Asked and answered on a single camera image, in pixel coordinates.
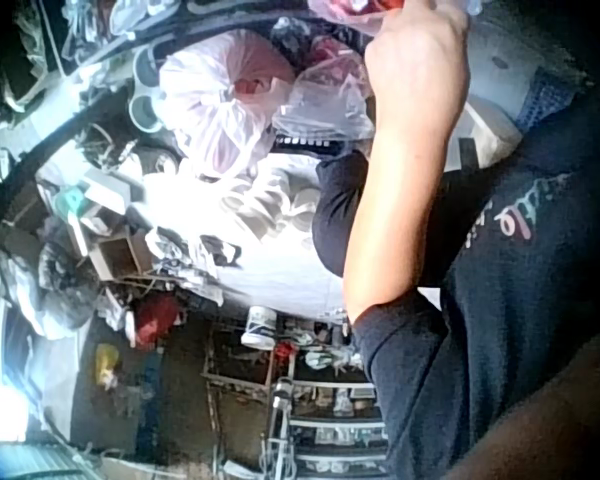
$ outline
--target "hand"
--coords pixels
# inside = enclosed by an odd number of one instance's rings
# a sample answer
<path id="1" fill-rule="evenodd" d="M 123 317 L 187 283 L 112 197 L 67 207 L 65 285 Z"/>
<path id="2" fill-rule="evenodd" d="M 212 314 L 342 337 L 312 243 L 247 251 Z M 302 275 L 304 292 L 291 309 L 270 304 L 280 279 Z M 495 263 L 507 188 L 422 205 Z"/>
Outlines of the hand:
<path id="1" fill-rule="evenodd" d="M 367 47 L 378 135 L 448 141 L 469 83 L 468 18 L 448 2 L 407 0 Z"/>

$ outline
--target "shelf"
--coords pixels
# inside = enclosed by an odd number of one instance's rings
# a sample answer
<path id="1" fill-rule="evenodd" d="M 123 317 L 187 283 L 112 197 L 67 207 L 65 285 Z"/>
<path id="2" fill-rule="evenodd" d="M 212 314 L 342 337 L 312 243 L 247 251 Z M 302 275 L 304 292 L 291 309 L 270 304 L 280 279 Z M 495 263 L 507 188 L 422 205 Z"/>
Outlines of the shelf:
<path id="1" fill-rule="evenodd" d="M 292 416 L 289 420 L 292 427 L 306 428 L 384 428 L 381 418 L 325 418 Z"/>
<path id="2" fill-rule="evenodd" d="M 338 447 L 335 445 L 316 445 L 296 447 L 296 460 L 307 462 L 375 462 L 384 461 L 386 447 Z"/>
<path id="3" fill-rule="evenodd" d="M 373 383 L 369 382 L 319 382 L 315 380 L 294 380 L 293 385 L 314 388 L 376 388 Z"/>
<path id="4" fill-rule="evenodd" d="M 389 476 L 381 472 L 379 469 L 375 470 L 358 470 L 358 471 L 350 471 L 347 473 L 333 473 L 333 472 L 324 472 L 319 473 L 313 470 L 309 470 L 308 468 L 299 467 L 298 474 L 296 476 L 296 480 L 325 480 L 325 479 L 338 479 L 338 480 L 385 480 L 388 479 Z"/>

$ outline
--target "dark t-shirt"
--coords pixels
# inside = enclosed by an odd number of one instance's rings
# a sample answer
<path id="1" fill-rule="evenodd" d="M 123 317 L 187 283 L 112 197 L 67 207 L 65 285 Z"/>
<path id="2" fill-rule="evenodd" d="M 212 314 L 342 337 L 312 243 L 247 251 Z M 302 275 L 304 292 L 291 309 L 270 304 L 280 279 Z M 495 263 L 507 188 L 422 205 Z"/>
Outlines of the dark t-shirt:
<path id="1" fill-rule="evenodd" d="M 525 138 L 441 286 L 355 335 L 397 478 L 439 478 L 600 332 L 600 95 Z"/>

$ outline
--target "forearm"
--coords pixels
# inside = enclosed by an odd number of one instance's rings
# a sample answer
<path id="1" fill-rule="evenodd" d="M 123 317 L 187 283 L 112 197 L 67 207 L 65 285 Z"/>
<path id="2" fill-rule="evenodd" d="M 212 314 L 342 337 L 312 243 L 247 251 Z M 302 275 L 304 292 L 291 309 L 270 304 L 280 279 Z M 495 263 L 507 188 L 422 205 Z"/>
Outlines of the forearm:
<path id="1" fill-rule="evenodd" d="M 576 478 L 588 440 L 585 427 L 545 388 L 494 426 L 444 480 Z"/>
<path id="2" fill-rule="evenodd" d="M 446 141 L 444 135 L 408 125 L 378 128 L 345 263 L 345 303 L 352 322 L 368 307 L 416 286 Z"/>

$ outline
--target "concrete floor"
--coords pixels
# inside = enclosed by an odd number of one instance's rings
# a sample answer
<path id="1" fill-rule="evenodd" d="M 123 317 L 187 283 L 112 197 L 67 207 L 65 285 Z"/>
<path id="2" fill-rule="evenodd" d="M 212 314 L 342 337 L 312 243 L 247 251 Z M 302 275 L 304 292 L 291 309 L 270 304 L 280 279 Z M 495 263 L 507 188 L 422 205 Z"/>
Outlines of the concrete floor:
<path id="1" fill-rule="evenodd" d="M 159 445 L 161 460 L 179 465 L 184 473 L 202 475 L 213 461 L 214 437 L 209 418 L 207 386 L 200 375 L 211 320 L 190 317 L 172 331 L 162 362 L 162 404 Z M 226 457 L 251 468 L 258 467 L 260 433 L 266 428 L 266 407 L 219 396 L 220 424 Z M 200 476 L 189 476 L 196 480 Z"/>

